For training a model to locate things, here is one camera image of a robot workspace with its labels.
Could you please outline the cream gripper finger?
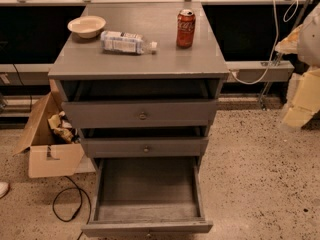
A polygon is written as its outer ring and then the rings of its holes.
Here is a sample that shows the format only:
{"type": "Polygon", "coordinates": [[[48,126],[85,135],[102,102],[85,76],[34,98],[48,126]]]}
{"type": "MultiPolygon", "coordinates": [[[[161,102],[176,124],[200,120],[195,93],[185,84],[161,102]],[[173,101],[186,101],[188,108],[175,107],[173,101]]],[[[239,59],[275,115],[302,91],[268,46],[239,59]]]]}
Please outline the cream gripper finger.
{"type": "Polygon", "coordinates": [[[275,50],[282,54],[297,54],[298,40],[302,26],[296,27],[287,37],[277,43],[275,50]]]}
{"type": "Polygon", "coordinates": [[[320,69],[309,69],[302,75],[293,73],[287,90],[282,123],[301,128],[320,111],[320,69]]]}

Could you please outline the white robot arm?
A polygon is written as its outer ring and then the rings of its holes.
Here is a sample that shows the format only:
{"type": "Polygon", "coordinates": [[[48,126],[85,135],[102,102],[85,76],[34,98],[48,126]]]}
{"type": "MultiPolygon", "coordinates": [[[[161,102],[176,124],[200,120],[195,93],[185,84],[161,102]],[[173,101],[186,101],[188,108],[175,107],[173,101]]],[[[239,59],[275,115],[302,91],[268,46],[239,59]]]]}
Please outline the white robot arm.
{"type": "Polygon", "coordinates": [[[320,111],[320,5],[280,41],[275,50],[296,54],[301,62],[308,65],[301,76],[292,75],[281,119],[283,125],[299,129],[320,111]]]}

